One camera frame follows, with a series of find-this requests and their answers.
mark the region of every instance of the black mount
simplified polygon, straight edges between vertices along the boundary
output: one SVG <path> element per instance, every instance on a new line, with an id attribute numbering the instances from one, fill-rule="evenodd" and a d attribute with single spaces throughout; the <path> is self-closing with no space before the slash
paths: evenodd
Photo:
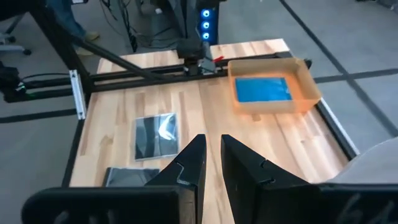
<path id="1" fill-rule="evenodd" d="M 197 135 L 143 187 L 53 188 L 31 196 L 24 224 L 201 223 L 206 137 Z"/>
<path id="2" fill-rule="evenodd" d="M 184 59 L 186 76 L 202 75 L 200 61 L 205 58 L 206 50 L 203 42 L 197 38 L 182 39 L 177 45 L 178 58 Z"/>
<path id="3" fill-rule="evenodd" d="M 236 224 L 398 223 L 397 184 L 310 184 L 229 135 L 221 160 Z"/>

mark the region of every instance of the jeans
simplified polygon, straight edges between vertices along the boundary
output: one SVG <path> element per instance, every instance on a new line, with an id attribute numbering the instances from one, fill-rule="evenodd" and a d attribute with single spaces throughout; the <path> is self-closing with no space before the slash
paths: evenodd
<path id="1" fill-rule="evenodd" d="M 47 6 L 54 11 L 57 22 L 69 33 L 84 39 L 86 31 L 76 21 L 71 0 L 47 0 Z"/>

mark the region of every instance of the clear plastic bag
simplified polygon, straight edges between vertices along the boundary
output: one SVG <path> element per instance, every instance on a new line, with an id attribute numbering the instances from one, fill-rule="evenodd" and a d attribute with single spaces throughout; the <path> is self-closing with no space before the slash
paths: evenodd
<path id="1" fill-rule="evenodd" d="M 175 113 L 136 119 L 136 160 L 178 154 Z"/>

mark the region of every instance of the black aluminum frame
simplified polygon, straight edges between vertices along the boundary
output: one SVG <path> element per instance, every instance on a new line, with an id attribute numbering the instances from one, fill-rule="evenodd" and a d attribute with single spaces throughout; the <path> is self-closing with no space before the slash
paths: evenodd
<path id="1" fill-rule="evenodd" d="M 31 7 L 29 12 L 32 14 L 32 17 L 35 19 L 36 23 L 38 23 L 39 27 L 42 29 L 43 33 L 47 36 L 50 41 L 52 47 L 56 50 L 58 55 L 61 57 L 65 65 L 69 70 L 76 70 L 81 78 L 82 88 L 86 96 L 86 103 L 90 102 L 90 96 L 94 92 L 99 91 L 110 91 L 110 90 L 119 90 L 124 88 L 135 88 L 140 86 L 150 86 L 150 85 L 162 85 L 168 83 L 176 83 L 176 82 L 189 82 L 192 80 L 201 80 L 207 78 L 218 78 L 227 76 L 226 66 L 228 62 L 232 59 L 224 59 L 219 62 L 216 62 L 217 71 L 214 74 L 209 75 L 200 75 L 200 76 L 186 76 L 183 72 L 183 65 L 173 65 L 167 67 L 155 67 L 148 69 L 141 69 L 136 65 L 128 62 L 127 60 L 109 52 L 106 49 L 98 47 L 95 44 L 90 42 L 85 42 L 79 38 L 71 36 L 68 32 L 66 32 L 62 27 L 60 27 L 56 22 L 55 18 L 50 9 L 47 9 L 41 0 L 30 1 Z M 119 65 L 120 67 L 126 69 L 123 72 L 111 72 L 111 73 L 102 73 L 90 76 L 87 72 L 86 68 L 82 64 L 81 60 L 77 56 L 76 52 L 73 50 L 72 45 L 73 42 L 94 54 L 103 57 L 110 62 Z M 275 54 L 269 55 L 257 55 L 252 57 L 241 57 L 241 58 L 233 58 L 233 60 L 239 59 L 249 59 L 249 58 L 286 58 L 292 57 L 290 52 L 278 52 Z M 115 83 L 108 84 L 98 84 L 96 82 L 105 81 L 105 80 L 117 80 L 122 78 L 133 78 L 133 77 L 141 77 L 138 80 L 131 81 L 121 81 Z M 70 85 L 69 78 L 58 78 L 53 80 L 45 80 L 45 81 L 35 81 L 26 83 L 27 89 L 36 89 L 43 87 L 51 87 L 51 86 L 64 86 Z M 72 95 L 71 88 L 64 88 L 61 90 L 49 90 L 49 91 L 37 91 L 35 92 L 35 97 L 18 97 L 9 99 L 9 102 L 18 102 L 18 101 L 28 101 L 28 100 L 39 100 L 45 98 L 54 98 L 60 96 L 70 96 Z M 335 123 L 334 119 L 329 114 L 328 110 L 322 103 L 316 105 L 316 109 L 319 114 L 323 118 L 326 125 L 329 127 L 332 135 L 336 139 L 337 143 L 343 150 L 346 157 L 351 160 L 356 156 L 352 145 L 345 138 L 345 135 L 341 132 L 338 125 Z M 71 110 L 62 111 L 63 115 L 66 116 L 71 115 Z M 37 119 L 44 118 L 43 114 L 36 115 Z M 20 118 L 21 120 L 28 120 L 28 117 Z M 80 142 L 80 137 L 83 131 L 84 121 L 79 120 L 78 125 L 76 127 L 75 137 L 73 139 L 72 148 L 70 151 L 70 157 L 68 159 L 67 168 L 65 170 L 65 175 L 63 178 L 62 186 L 68 187 L 70 183 L 70 179 L 72 177 L 72 170 L 75 164 L 75 158 L 77 155 L 78 145 Z"/>

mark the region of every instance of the person's leg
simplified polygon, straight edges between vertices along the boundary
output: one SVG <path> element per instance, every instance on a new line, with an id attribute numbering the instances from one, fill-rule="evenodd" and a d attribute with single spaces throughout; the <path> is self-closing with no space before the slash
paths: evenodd
<path id="1" fill-rule="evenodd" d="M 72 35 L 84 39 L 86 31 L 76 22 L 70 0 L 47 0 L 58 23 Z"/>
<path id="2" fill-rule="evenodd" d="M 76 21 L 72 11 L 71 0 L 47 0 L 47 5 L 54 11 L 57 22 L 72 35 L 86 40 L 95 40 L 100 35 L 95 32 L 86 32 Z M 77 54 L 83 56 L 92 55 L 91 52 L 72 44 Z"/>

